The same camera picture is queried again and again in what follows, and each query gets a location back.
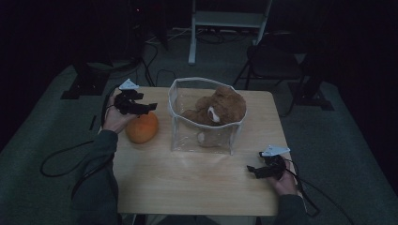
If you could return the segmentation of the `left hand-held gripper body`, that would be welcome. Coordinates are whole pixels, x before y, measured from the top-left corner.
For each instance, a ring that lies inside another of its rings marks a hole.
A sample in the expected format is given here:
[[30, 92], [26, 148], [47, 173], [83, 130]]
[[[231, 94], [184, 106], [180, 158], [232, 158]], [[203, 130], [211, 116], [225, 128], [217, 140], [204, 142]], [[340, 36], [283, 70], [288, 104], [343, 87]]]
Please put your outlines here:
[[122, 84], [119, 85], [118, 89], [120, 93], [115, 97], [114, 106], [122, 114], [138, 114], [139, 111], [143, 111], [140, 104], [136, 103], [136, 100], [140, 100], [144, 97], [143, 93], [139, 93], [137, 89], [139, 85], [132, 82], [130, 79], [126, 79]]

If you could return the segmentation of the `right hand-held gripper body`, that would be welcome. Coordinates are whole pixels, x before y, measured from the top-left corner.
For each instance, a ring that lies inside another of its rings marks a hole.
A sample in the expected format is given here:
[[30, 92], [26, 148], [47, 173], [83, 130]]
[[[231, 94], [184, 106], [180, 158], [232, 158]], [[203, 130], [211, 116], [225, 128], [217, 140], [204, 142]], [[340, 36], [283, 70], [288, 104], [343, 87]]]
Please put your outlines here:
[[259, 156], [264, 160], [268, 172], [272, 173], [274, 178], [280, 179], [286, 169], [282, 154], [289, 152], [288, 147], [269, 145], [263, 152], [259, 153]]

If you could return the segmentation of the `orange plush ball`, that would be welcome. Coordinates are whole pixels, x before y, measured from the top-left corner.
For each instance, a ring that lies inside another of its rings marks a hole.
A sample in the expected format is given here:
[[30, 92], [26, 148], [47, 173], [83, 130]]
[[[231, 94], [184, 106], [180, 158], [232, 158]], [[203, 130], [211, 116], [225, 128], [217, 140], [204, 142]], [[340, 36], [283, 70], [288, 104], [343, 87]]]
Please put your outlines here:
[[159, 120], [156, 114], [142, 114], [128, 122], [125, 132], [132, 143], [147, 143], [155, 137], [159, 130]]

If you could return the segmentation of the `clear plastic bag white trim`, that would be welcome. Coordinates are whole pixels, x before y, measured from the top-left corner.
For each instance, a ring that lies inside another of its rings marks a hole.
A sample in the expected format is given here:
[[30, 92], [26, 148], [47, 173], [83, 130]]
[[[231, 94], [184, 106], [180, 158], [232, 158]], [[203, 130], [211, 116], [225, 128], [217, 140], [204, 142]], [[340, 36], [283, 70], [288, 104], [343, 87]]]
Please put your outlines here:
[[216, 88], [221, 85], [232, 87], [221, 82], [200, 77], [181, 78], [173, 81], [168, 92], [168, 109], [172, 117], [173, 150], [225, 153], [230, 155], [234, 153], [233, 145], [242, 128], [246, 114], [240, 122], [225, 125], [226, 128], [235, 126], [234, 133], [231, 134], [230, 143], [228, 145], [217, 147], [202, 147], [197, 141], [197, 134], [199, 131], [202, 128], [210, 128], [210, 126], [196, 124], [182, 116], [182, 113], [186, 110], [195, 109], [195, 103], [199, 98], [212, 96]]

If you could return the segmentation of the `brown teddy bear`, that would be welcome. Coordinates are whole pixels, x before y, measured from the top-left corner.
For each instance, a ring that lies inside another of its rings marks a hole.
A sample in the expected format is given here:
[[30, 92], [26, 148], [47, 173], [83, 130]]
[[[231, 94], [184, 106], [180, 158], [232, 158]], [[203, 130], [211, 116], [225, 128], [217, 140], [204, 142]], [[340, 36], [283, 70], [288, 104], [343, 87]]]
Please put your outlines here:
[[218, 86], [210, 97], [200, 97], [194, 110], [186, 110], [182, 116], [196, 124], [210, 126], [202, 128], [197, 134], [197, 141], [202, 147], [228, 145], [235, 126], [225, 127], [240, 122], [246, 114], [246, 101], [232, 87]]

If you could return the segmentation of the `person's left hand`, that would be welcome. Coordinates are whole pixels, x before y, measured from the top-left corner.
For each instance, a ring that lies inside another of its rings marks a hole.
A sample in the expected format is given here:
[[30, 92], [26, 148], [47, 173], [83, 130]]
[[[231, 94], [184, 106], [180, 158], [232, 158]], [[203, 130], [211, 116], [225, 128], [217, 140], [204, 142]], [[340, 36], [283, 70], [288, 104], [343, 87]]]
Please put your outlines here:
[[114, 133], [120, 133], [130, 120], [137, 117], [136, 114], [122, 114], [115, 106], [115, 98], [110, 97], [106, 105], [106, 112], [102, 128], [111, 130]]

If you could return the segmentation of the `person's right hand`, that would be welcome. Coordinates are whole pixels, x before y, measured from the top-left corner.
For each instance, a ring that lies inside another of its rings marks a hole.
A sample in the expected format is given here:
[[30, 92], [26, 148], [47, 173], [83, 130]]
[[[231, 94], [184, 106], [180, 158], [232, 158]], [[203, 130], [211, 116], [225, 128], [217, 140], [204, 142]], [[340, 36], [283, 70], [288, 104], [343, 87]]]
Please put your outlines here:
[[280, 196], [297, 195], [298, 190], [296, 187], [295, 177], [288, 171], [288, 169], [290, 168], [290, 162], [285, 161], [284, 163], [286, 170], [283, 172], [282, 177], [280, 179], [270, 177], [268, 181], [275, 189], [276, 193]]

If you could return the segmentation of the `black stand base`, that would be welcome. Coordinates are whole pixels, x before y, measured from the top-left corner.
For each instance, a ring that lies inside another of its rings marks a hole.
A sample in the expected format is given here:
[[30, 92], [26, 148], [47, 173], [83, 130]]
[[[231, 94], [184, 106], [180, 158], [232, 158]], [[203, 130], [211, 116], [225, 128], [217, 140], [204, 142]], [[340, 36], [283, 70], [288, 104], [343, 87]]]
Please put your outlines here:
[[298, 98], [294, 103], [302, 106], [317, 106], [323, 111], [333, 111], [333, 106], [320, 90], [322, 82], [329, 76], [328, 58], [324, 54], [307, 54], [299, 66], [303, 77], [308, 77], [308, 79], [303, 85], [292, 82], [289, 84], [291, 91], [298, 90]]
[[62, 99], [78, 99], [80, 96], [101, 96], [110, 77], [107, 72], [96, 72], [87, 63], [74, 63], [77, 73], [69, 90], [65, 91]]

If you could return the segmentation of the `black folding chair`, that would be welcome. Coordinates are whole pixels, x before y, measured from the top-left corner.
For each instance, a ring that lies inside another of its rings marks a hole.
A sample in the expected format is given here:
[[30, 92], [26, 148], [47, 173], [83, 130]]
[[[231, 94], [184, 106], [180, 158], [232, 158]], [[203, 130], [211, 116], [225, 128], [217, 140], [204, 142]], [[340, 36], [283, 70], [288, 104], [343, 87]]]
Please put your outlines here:
[[251, 80], [282, 81], [302, 79], [297, 54], [306, 53], [302, 39], [291, 32], [272, 32], [263, 35], [261, 40], [246, 51], [247, 61], [235, 78], [233, 85], [244, 80], [244, 89]]

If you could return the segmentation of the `white metal desk frame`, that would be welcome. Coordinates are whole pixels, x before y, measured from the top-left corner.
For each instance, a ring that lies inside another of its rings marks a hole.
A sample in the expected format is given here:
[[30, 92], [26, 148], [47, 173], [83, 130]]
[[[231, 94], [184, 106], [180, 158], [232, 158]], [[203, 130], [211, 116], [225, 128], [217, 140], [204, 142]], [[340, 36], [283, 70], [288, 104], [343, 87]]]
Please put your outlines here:
[[196, 26], [255, 28], [258, 30], [257, 39], [253, 45], [259, 43], [265, 34], [268, 15], [273, 0], [266, 0], [265, 9], [261, 13], [251, 12], [222, 12], [205, 11], [196, 8], [196, 0], [192, 0], [191, 6], [191, 44], [188, 56], [188, 64], [193, 66], [196, 62]]

